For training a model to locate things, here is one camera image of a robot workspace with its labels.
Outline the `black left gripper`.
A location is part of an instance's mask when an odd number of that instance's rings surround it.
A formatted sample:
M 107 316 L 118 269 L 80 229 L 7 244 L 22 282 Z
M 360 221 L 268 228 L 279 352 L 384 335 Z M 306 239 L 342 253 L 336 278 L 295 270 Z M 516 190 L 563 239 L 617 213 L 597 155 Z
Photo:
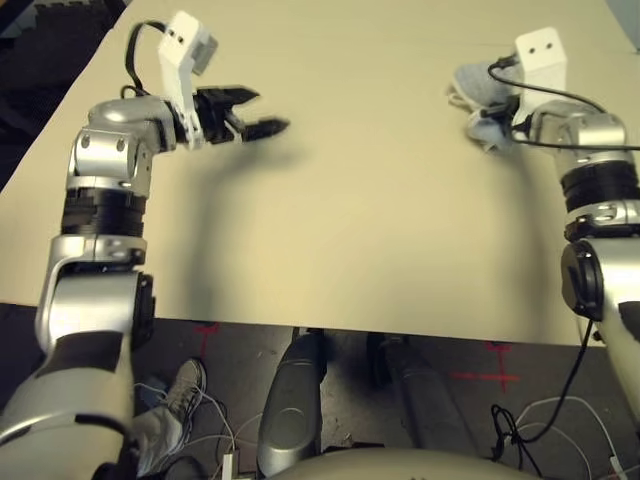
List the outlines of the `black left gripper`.
M 200 129 L 207 143 L 221 144 L 233 141 L 237 135 L 245 143 L 271 138 L 285 131 L 288 120 L 270 117 L 257 122 L 244 123 L 233 113 L 233 108 L 258 98 L 260 94 L 247 87 L 205 87 L 194 94 Z

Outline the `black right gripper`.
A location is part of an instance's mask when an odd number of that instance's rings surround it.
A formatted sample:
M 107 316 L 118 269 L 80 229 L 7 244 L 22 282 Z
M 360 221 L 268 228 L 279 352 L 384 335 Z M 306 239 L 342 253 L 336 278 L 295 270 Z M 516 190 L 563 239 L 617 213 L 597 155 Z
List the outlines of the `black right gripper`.
M 480 110 L 480 117 L 483 119 L 493 119 L 497 122 L 500 133 L 507 143 L 516 139 L 520 134 L 524 140 L 528 140 L 531 130 L 531 116 L 526 115 L 523 119 L 517 120 L 516 114 L 520 107 L 520 99 L 511 95 L 501 103 L 494 103 L 490 107 Z

